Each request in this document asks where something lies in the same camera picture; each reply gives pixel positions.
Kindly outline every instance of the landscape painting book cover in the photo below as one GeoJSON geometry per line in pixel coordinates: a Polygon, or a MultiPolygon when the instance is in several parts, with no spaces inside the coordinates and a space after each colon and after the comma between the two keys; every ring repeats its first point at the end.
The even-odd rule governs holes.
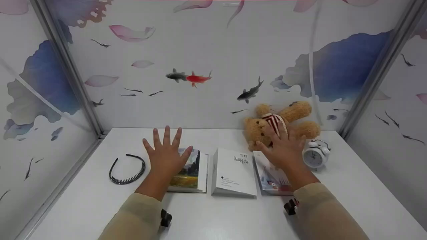
{"type": "MultiPolygon", "coordinates": [[[[180,155],[182,155],[184,151],[185,148],[180,148],[178,150],[180,155]]],[[[199,162],[200,151],[193,149],[187,163],[181,171],[172,178],[170,185],[174,187],[197,188],[199,180],[199,162]]]]}

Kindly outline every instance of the alarm clock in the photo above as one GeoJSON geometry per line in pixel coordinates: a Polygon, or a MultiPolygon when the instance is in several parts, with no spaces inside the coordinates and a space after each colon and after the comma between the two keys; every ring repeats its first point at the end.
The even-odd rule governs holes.
{"type": "Polygon", "coordinates": [[[316,141],[325,143],[322,140],[312,140],[308,143],[308,148],[302,152],[302,159],[304,163],[308,167],[314,169],[318,169],[325,165],[328,161],[331,150],[327,143],[325,143],[326,147],[324,147],[320,146],[316,141]]]}

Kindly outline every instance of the brown teddy bear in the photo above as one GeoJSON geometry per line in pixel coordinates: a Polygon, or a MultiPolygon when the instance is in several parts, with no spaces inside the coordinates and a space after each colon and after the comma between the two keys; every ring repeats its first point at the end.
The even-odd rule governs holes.
{"type": "MultiPolygon", "coordinates": [[[[264,132],[264,127],[270,125],[273,127],[277,135],[279,135],[278,124],[282,122],[288,126],[291,122],[307,117],[311,113],[311,106],[308,102],[293,102],[277,114],[272,114],[268,105],[260,104],[256,108],[258,118],[245,118],[245,137],[249,144],[250,151],[260,150],[256,145],[257,141],[269,146],[272,144],[270,137],[267,137],[264,132]]],[[[294,127],[296,136],[306,136],[307,139],[312,139],[320,134],[320,127],[313,121],[305,121],[294,127]]]]}

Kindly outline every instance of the pink petal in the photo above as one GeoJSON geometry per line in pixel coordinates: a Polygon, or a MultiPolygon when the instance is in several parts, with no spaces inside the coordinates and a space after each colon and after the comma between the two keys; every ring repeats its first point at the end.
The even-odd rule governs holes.
{"type": "Polygon", "coordinates": [[[417,94],[416,96],[421,100],[422,103],[427,105],[427,94],[417,94]]]}
{"type": "Polygon", "coordinates": [[[297,0],[294,12],[305,12],[316,3],[316,0],[297,0]]]}
{"type": "Polygon", "coordinates": [[[27,0],[0,0],[0,12],[9,15],[21,15],[28,12],[27,0]]]}
{"type": "Polygon", "coordinates": [[[378,0],[343,0],[343,1],[352,6],[367,7],[376,3],[378,0]]]}
{"type": "Polygon", "coordinates": [[[151,65],[153,65],[153,62],[150,62],[148,60],[141,60],[141,61],[136,61],[132,64],[132,66],[137,67],[137,68],[146,68],[149,67],[151,65]]]}
{"type": "Polygon", "coordinates": [[[213,0],[201,0],[201,1],[186,1],[185,3],[175,7],[173,12],[179,12],[186,9],[204,9],[212,4],[213,0]]]}
{"type": "Polygon", "coordinates": [[[92,87],[105,87],[115,82],[119,77],[110,77],[104,75],[94,75],[85,81],[86,85],[92,87]]]}
{"type": "Polygon", "coordinates": [[[154,27],[147,27],[144,32],[140,32],[122,25],[111,25],[110,29],[118,38],[132,43],[148,39],[156,30],[154,27]]]}
{"type": "Polygon", "coordinates": [[[245,4],[245,0],[241,0],[239,6],[236,9],[236,11],[233,13],[233,15],[231,16],[230,20],[228,20],[227,28],[230,25],[231,20],[233,20],[233,18],[236,17],[237,14],[239,14],[239,12],[243,9],[243,5],[244,4],[245,4]]]}

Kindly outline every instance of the white book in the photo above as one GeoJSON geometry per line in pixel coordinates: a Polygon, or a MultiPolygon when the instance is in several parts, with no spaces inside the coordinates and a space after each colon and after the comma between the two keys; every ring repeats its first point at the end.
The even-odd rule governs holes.
{"type": "MultiPolygon", "coordinates": [[[[185,148],[178,150],[182,155],[185,148]]],[[[168,192],[206,193],[208,183],[208,154],[193,149],[185,166],[172,177],[168,192]]]]}
{"type": "Polygon", "coordinates": [[[212,195],[257,196],[252,154],[218,148],[213,160],[212,195]]]}
{"type": "Polygon", "coordinates": [[[260,189],[274,195],[293,195],[292,186],[282,169],[275,167],[260,151],[254,151],[260,189]]]}

